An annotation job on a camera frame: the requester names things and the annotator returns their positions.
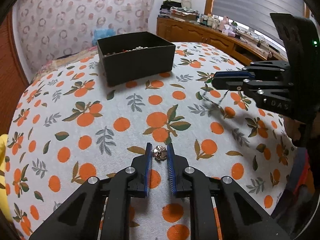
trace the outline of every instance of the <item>orange print fabric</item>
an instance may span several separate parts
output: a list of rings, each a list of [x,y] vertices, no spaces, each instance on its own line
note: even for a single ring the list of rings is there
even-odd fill
[[[21,95],[4,185],[21,237],[27,240],[88,178],[112,178],[128,167],[148,142],[153,148],[172,143],[206,176],[230,176],[272,213],[296,154],[282,116],[258,109],[242,91],[229,91],[213,105],[226,91],[205,82],[243,66],[208,44],[175,45],[170,72],[109,87],[95,55],[48,73]],[[148,208],[132,198],[130,232],[187,240],[189,202],[170,196],[164,164],[153,160]]]

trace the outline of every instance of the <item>black box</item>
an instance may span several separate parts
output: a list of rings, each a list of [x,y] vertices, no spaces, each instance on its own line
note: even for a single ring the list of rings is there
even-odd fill
[[[148,48],[132,50],[137,47]],[[98,40],[100,62],[110,87],[171,71],[175,48],[171,42],[149,32],[126,33]]]

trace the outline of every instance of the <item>chain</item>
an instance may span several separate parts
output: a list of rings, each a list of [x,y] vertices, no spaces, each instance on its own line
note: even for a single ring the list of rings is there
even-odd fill
[[[227,93],[229,92],[229,90],[227,90],[227,91],[224,93],[223,97],[219,100],[218,103],[215,103],[215,102],[213,102],[212,100],[210,100],[210,99],[206,96],[207,91],[208,91],[208,85],[207,85],[206,83],[204,83],[204,85],[205,85],[205,91],[204,91],[204,93],[202,94],[202,97],[203,97],[205,100],[211,102],[215,107],[219,107],[219,106],[221,105],[221,102],[223,101],[223,99],[226,98]]]

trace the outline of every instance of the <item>metal flower pendant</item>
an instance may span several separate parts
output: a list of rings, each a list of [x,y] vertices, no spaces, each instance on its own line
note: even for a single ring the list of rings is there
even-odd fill
[[[167,159],[167,149],[158,145],[153,149],[153,157],[157,161],[165,161]]]

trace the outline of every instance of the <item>metal bolt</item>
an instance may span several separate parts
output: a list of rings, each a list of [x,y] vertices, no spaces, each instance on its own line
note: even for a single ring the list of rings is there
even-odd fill
[[[90,177],[88,179],[88,183],[90,184],[96,184],[98,182],[98,178],[97,177]]]
[[[136,169],[134,167],[128,167],[125,169],[125,172],[129,173],[129,174],[134,173],[135,171],[136,171]]]
[[[222,181],[225,183],[225,184],[230,184],[232,182],[232,179],[228,176],[225,176],[223,177]]]
[[[192,168],[192,167],[186,167],[186,168],[184,169],[184,171],[185,171],[186,173],[191,174],[191,173],[194,173],[194,172],[195,172],[195,169]]]

